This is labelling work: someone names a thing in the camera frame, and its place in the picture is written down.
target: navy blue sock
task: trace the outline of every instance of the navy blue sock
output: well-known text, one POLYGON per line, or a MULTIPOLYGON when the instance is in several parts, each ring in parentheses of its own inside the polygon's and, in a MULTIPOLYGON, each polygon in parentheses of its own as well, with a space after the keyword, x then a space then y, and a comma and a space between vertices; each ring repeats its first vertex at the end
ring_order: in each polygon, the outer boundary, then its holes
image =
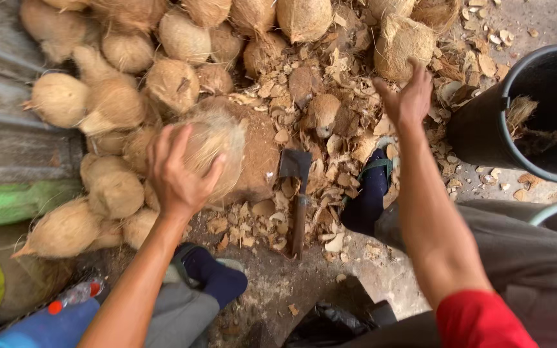
POLYGON ((206 249, 191 250, 182 258, 182 262, 188 276, 201 283, 204 293, 216 298, 220 309, 240 296, 248 285, 244 273, 216 262, 206 249))
MULTIPOLYGON (((378 159, 385 159, 386 152, 376 149, 367 164, 378 159)), ((374 236, 375 221, 384 211, 384 194, 388 192, 388 180, 385 167, 367 170, 360 179, 360 194, 347 202, 341 222, 349 230, 374 236)))

